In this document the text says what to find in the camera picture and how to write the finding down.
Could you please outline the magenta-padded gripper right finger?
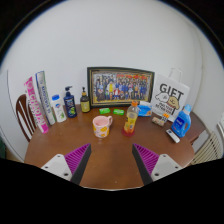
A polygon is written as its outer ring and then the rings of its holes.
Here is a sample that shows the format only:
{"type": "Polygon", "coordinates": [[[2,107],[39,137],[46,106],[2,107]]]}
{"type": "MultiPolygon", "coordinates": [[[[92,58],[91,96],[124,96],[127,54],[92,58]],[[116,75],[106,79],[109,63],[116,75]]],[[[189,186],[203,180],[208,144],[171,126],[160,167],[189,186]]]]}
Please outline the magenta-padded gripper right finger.
{"type": "Polygon", "coordinates": [[[158,155],[136,143],[132,145],[132,154],[135,158],[144,185],[182,169],[182,167],[169,155],[158,155]]]}

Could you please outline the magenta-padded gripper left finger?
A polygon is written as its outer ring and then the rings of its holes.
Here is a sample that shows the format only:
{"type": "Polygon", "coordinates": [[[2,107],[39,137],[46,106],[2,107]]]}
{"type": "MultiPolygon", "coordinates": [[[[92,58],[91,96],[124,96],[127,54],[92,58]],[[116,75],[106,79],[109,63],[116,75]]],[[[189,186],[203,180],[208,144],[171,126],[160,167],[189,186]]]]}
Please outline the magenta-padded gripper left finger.
{"type": "Polygon", "coordinates": [[[42,169],[79,185],[90,155],[91,144],[87,143],[66,155],[56,154],[42,169]]]}

